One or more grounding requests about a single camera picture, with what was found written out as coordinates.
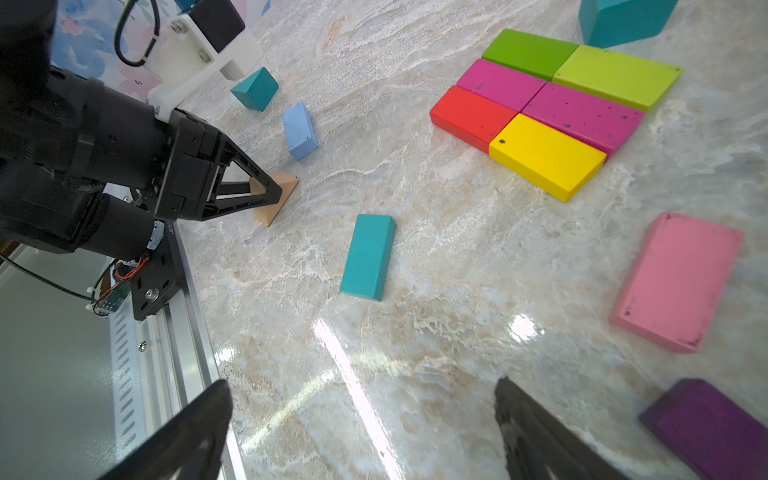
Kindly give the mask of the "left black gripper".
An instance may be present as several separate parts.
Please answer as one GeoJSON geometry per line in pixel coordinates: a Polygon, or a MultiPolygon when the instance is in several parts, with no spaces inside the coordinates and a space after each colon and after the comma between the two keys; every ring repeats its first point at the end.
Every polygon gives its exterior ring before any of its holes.
{"type": "Polygon", "coordinates": [[[35,162],[82,185],[114,183],[141,192],[164,220],[209,220],[275,205],[283,189],[224,133],[185,111],[168,122],[150,106],[97,79],[49,71],[38,106],[53,132],[38,137],[35,162]],[[232,166],[245,180],[225,180],[232,166]]]}

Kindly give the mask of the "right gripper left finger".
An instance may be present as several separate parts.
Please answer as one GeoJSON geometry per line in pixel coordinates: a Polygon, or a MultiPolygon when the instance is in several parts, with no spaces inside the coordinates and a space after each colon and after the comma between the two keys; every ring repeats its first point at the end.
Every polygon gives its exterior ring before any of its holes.
{"type": "Polygon", "coordinates": [[[216,479],[232,411],[230,387],[219,379],[102,477],[216,479]]]}

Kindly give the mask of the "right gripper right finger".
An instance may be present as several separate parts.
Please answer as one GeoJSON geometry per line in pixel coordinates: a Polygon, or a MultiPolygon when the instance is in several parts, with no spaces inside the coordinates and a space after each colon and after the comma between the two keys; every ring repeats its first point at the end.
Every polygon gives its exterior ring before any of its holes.
{"type": "Polygon", "coordinates": [[[495,387],[495,418],[512,479],[625,477],[507,377],[495,387]]]}

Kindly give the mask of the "red block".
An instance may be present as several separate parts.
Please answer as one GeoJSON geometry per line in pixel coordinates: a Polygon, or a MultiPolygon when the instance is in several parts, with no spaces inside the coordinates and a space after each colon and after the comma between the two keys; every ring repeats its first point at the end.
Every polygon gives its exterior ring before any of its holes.
{"type": "Polygon", "coordinates": [[[488,154],[490,143],[518,114],[475,93],[452,86],[432,107],[432,123],[488,154]]]}

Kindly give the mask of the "yellow block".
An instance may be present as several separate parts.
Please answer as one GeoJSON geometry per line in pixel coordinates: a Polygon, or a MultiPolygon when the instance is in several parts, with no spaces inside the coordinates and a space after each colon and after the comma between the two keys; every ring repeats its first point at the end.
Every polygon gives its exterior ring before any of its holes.
{"type": "Polygon", "coordinates": [[[490,157],[562,202],[601,169],[607,154],[523,114],[489,144],[490,157]]]}

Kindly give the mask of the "magenta block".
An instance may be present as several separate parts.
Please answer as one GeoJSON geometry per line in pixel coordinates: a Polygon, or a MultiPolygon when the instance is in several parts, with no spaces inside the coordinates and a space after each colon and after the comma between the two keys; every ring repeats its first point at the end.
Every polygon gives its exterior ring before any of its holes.
{"type": "Polygon", "coordinates": [[[608,160],[645,117],[643,111],[554,83],[547,83],[522,114],[604,152],[608,160]]]}
{"type": "Polygon", "coordinates": [[[478,59],[456,85],[509,109],[521,112],[547,81],[500,64],[478,59]]]}

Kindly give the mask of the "lime green block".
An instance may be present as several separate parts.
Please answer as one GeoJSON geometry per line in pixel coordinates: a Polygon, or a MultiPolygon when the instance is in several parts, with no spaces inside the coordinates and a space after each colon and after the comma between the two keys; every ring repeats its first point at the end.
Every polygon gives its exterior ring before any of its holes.
{"type": "Polygon", "coordinates": [[[552,82],[649,112],[683,72],[681,66],[581,45],[556,71],[552,82]]]}

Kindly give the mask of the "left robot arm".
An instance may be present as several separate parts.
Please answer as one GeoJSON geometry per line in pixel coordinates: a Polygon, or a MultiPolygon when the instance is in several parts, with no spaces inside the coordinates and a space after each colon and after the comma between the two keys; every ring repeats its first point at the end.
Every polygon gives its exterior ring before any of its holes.
{"type": "Polygon", "coordinates": [[[1,5],[1,235],[53,253],[152,254],[173,221],[277,204],[281,186],[226,134],[181,109],[215,73],[240,80],[257,43],[229,1],[156,26],[145,101],[51,62],[57,5],[1,5]]]}

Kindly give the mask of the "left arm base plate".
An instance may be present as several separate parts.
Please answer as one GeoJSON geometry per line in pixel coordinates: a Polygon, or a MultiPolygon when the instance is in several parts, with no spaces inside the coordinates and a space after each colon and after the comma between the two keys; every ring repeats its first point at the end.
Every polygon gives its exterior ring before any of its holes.
{"type": "Polygon", "coordinates": [[[133,316],[143,321],[158,313],[179,291],[185,281],[181,253],[171,222],[165,222],[165,232],[155,250],[130,280],[133,316]]]}

